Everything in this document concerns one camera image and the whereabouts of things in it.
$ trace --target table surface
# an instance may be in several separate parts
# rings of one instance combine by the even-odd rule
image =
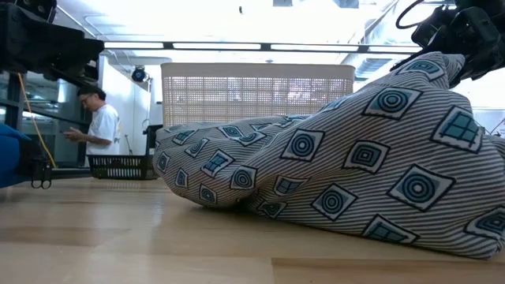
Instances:
[[[490,261],[204,209],[163,181],[54,181],[0,189],[9,284],[505,283]]]

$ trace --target yellow cable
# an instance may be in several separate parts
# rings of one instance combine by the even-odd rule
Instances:
[[[35,121],[35,118],[33,117],[32,113],[32,107],[30,106],[30,102],[28,101],[28,96],[26,95],[26,91],[24,90],[24,83],[23,83],[23,77],[21,76],[20,73],[17,74],[19,77],[19,83],[21,84],[21,91],[23,91],[23,96],[24,96],[24,101],[26,102],[26,105],[28,106],[28,112],[30,112],[30,116],[32,117],[33,121],[33,126],[35,126],[35,130],[37,134],[39,135],[40,143],[42,144],[42,147],[44,150],[46,150],[47,155],[49,156],[50,163],[53,165],[53,168],[56,168],[56,163],[54,162],[53,156],[47,149],[46,143],[44,142],[44,139],[42,138],[42,134],[40,134],[39,131],[39,126],[37,125],[37,121]]]

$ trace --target striped cloth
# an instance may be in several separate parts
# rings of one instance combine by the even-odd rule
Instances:
[[[505,243],[505,140],[426,54],[311,116],[178,125],[153,165],[172,191],[287,222],[488,259]]]

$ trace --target white lattice screen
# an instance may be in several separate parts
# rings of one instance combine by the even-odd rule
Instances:
[[[165,63],[163,123],[229,122],[313,114],[353,92],[354,67],[238,63]]]

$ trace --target white t-shirt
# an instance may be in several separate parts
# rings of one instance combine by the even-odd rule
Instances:
[[[109,140],[112,143],[106,146],[87,142],[86,155],[119,155],[121,138],[119,125],[118,112],[112,106],[106,104],[94,112],[88,135]]]

